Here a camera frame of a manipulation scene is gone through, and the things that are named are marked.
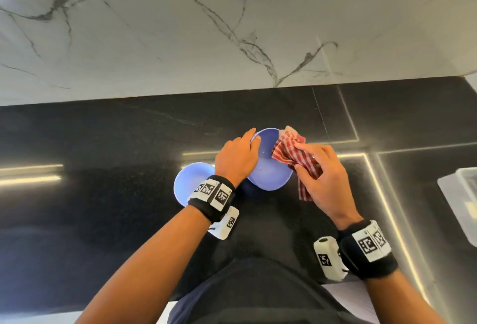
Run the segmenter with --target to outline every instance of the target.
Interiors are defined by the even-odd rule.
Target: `black wristband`
[[[188,198],[188,204],[198,209],[211,223],[219,222],[229,211],[235,187],[222,176],[212,175],[200,183]]]
[[[343,264],[360,279],[393,273],[398,263],[376,221],[363,220],[338,232]]]

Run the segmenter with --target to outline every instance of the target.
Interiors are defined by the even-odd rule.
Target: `person's left hand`
[[[259,161],[261,137],[250,140],[256,129],[247,131],[243,137],[228,141],[215,157],[215,174],[225,177],[235,187],[246,179]]]

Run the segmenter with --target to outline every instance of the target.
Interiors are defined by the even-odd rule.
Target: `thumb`
[[[305,187],[309,189],[312,187],[312,185],[316,182],[316,180],[310,176],[308,171],[306,170],[305,167],[302,165],[296,164],[295,165],[295,170],[297,172],[297,176],[300,179],[300,181],[305,185]]]
[[[262,141],[262,137],[256,136],[252,143],[250,143],[250,152],[256,154],[258,156],[259,154],[259,147],[260,147],[260,142]]]

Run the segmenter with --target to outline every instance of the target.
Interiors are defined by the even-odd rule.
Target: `red checkered cloth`
[[[295,171],[295,165],[298,163],[305,167],[314,179],[319,178],[323,173],[319,163],[313,158],[313,155],[295,147],[294,143],[305,143],[306,138],[300,136],[292,127],[287,126],[279,131],[278,141],[273,147],[271,157],[278,162],[286,163]],[[303,201],[313,201],[305,185],[298,180],[298,198]]]

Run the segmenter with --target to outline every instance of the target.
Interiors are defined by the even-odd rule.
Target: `plastic bowl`
[[[187,206],[187,198],[194,192],[195,188],[202,181],[212,176],[215,172],[214,166],[195,162],[185,166],[174,180],[174,195],[182,206]]]
[[[252,137],[262,137],[259,148],[259,163],[250,174],[248,179],[256,186],[266,191],[279,189],[291,177],[293,173],[288,165],[278,162],[271,157],[273,147],[278,140],[277,128],[265,128]]]

